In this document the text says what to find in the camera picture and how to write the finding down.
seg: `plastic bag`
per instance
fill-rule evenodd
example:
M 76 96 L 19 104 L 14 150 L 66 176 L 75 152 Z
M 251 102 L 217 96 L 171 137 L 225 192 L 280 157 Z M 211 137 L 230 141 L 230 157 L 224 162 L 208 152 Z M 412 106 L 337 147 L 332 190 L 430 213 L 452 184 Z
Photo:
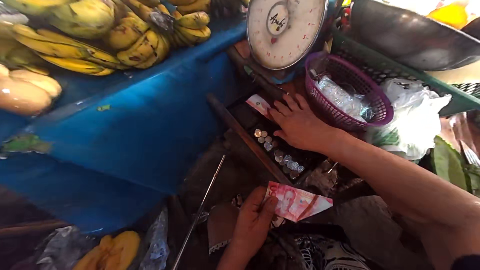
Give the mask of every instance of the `plastic bag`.
M 71 270 L 98 240 L 80 233 L 75 226 L 56 229 L 45 240 L 47 244 L 37 260 L 40 270 Z
M 167 245 L 168 211 L 163 208 L 162 212 L 150 226 L 146 239 L 150 239 L 150 247 L 140 263 L 140 270 L 165 269 L 170 249 Z
M 452 98 L 440 97 L 422 81 L 390 79 L 382 88 L 394 109 L 393 120 L 384 126 L 369 127 L 365 140 L 408 160 L 419 160 L 433 148 L 440 133 L 438 112 Z
M 317 84 L 322 95 L 349 116 L 362 122 L 368 122 L 372 118 L 373 110 L 371 106 L 365 102 L 364 95 L 354 94 L 355 88 L 353 86 L 342 84 L 345 88 L 351 88 L 350 91 L 346 91 L 326 75 L 315 84 Z

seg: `paper money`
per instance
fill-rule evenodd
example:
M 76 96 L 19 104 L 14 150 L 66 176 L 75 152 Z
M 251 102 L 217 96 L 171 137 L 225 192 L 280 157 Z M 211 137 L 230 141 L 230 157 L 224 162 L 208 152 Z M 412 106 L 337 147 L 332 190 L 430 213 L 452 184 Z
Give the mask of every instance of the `paper money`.
M 295 222 L 333 206 L 330 198 L 272 181 L 268 182 L 265 199 L 271 196 L 278 198 L 275 214 Z

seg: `scale dial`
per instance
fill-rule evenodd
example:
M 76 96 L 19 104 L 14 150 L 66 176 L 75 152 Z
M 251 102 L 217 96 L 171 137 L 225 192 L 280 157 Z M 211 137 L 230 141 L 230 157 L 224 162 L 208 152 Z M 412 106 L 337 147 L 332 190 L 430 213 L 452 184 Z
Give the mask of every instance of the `scale dial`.
M 247 35 L 254 58 L 278 70 L 298 62 L 315 42 L 326 0 L 251 0 Z

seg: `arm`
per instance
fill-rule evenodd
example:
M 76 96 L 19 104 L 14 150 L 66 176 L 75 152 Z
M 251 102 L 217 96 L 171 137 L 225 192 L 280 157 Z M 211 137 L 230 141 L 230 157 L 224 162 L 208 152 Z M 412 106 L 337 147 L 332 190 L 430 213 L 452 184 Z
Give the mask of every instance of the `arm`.
M 277 135 L 294 147 L 319 152 L 362 177 L 396 212 L 420 226 L 435 266 L 480 254 L 480 200 L 422 167 L 354 138 L 315 117 L 306 100 L 284 96 L 270 113 Z M 448 256 L 448 261 L 436 261 Z

